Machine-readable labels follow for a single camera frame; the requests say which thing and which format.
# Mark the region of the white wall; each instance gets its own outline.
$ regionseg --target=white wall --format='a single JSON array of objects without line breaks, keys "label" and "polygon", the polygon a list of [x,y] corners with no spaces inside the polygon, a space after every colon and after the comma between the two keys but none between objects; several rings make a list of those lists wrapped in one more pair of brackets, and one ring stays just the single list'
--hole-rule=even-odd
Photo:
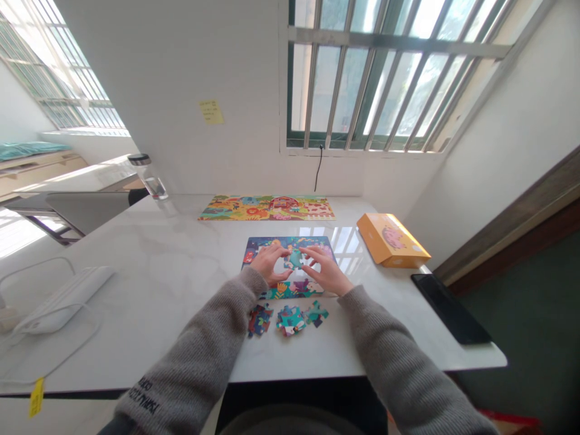
[{"label": "white wall", "polygon": [[0,62],[0,143],[38,140],[54,125],[4,62]]},{"label": "white wall", "polygon": [[139,152],[130,137],[90,136],[55,131],[41,133],[40,138],[46,142],[70,145],[89,165]]},{"label": "white wall", "polygon": [[556,3],[405,220],[434,269],[580,144],[580,3]]},{"label": "white wall", "polygon": [[[170,192],[313,192],[318,159],[279,151],[277,1],[56,4]],[[204,123],[198,102],[211,98],[223,125]],[[317,193],[364,195],[403,218],[441,161],[325,158]]]}]

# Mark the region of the yellow tag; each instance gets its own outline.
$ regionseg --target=yellow tag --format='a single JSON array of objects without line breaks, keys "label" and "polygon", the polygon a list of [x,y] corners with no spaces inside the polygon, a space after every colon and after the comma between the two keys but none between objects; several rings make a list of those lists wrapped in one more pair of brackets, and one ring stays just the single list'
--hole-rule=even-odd
[{"label": "yellow tag", "polygon": [[224,116],[222,115],[222,111],[219,109],[219,104],[216,100],[200,101],[199,107],[201,108],[201,113],[204,115],[206,124],[212,125],[224,123]]},{"label": "yellow tag", "polygon": [[28,412],[28,418],[32,418],[37,415],[42,409],[42,398],[44,397],[44,378],[38,379],[34,390],[30,393],[30,411]]}]

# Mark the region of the window sill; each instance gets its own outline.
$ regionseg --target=window sill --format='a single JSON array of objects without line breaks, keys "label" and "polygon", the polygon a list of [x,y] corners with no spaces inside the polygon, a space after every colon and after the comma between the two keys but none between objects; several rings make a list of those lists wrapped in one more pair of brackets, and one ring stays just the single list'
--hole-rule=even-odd
[{"label": "window sill", "polygon": [[[282,154],[287,156],[306,156],[306,157],[320,157],[320,149],[316,148],[287,148],[282,149]],[[323,150],[324,157],[346,157],[346,158],[365,158],[365,159],[406,159],[406,160],[444,160],[445,153],[435,152],[420,152],[420,151],[365,151],[365,150],[341,150],[341,149],[325,149]]]},{"label": "window sill", "polygon": [[106,129],[94,127],[77,127],[71,129],[55,130],[51,132],[44,132],[43,134],[70,135],[70,136],[116,136],[128,138],[131,137],[127,129]]}]

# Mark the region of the white marble table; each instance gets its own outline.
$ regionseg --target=white marble table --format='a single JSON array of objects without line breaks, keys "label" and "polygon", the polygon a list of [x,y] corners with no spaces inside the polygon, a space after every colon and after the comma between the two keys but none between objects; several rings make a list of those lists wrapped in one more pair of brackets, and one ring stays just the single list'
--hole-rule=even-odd
[{"label": "white marble table", "polygon": [[[351,281],[364,283],[442,370],[506,365],[495,344],[457,343],[409,279],[416,270],[373,263],[356,229],[363,213],[375,211],[365,200],[330,198],[335,221],[198,221],[210,199],[177,195],[158,204],[148,197],[65,250],[77,268],[110,265],[117,273],[89,301],[103,320],[99,333],[46,379],[47,393],[132,386],[220,285],[239,272],[252,236],[327,236]],[[46,280],[42,284],[51,287]],[[269,303],[277,312],[286,304],[305,309],[312,300]],[[285,338],[271,325],[263,337],[246,339],[230,381],[363,375],[345,313],[335,298],[322,304],[329,316],[318,329]],[[90,333],[89,319],[81,311],[57,334],[26,338],[0,360],[0,378],[40,376]],[[30,390],[0,385],[0,394]]]},{"label": "white marble table", "polygon": [[114,192],[137,180],[137,172],[125,154],[14,191],[23,198],[41,192]]}]

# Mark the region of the jigsaw puzzle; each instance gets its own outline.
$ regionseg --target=jigsaw puzzle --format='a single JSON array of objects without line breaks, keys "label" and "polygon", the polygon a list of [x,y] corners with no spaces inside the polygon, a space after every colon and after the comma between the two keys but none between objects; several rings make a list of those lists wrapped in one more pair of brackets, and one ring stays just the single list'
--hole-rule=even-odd
[{"label": "jigsaw puzzle", "polygon": [[334,221],[324,196],[216,195],[200,221]]},{"label": "jigsaw puzzle", "polygon": [[250,312],[250,323],[248,324],[248,337],[252,338],[254,334],[262,336],[270,327],[270,317],[274,310],[268,309],[269,305],[256,305]]},{"label": "jigsaw puzzle", "polygon": [[332,249],[330,241],[326,236],[311,236],[311,237],[250,237],[246,245],[246,252],[243,256],[242,269],[251,264],[256,258],[258,252],[263,247],[267,247],[272,243],[277,243],[292,251],[292,254],[284,258],[283,266],[292,269],[292,274],[288,277],[288,281],[280,282],[275,288],[261,293],[258,299],[293,299],[293,298],[308,298],[319,296],[335,296],[334,294],[325,294],[322,287],[312,281],[305,272],[302,271],[303,260],[302,253],[298,250],[300,247],[318,246],[326,255],[337,261]]},{"label": "jigsaw puzzle", "polygon": [[298,334],[306,327],[300,307],[294,306],[290,308],[286,305],[284,309],[278,313],[278,323],[276,323],[276,327],[282,330],[285,337],[291,337],[292,335]]},{"label": "jigsaw puzzle", "polygon": [[320,303],[318,301],[314,301],[312,307],[302,313],[302,317],[306,320],[307,324],[314,323],[314,326],[318,327],[322,325],[322,321],[328,317],[328,311],[320,308]]}]

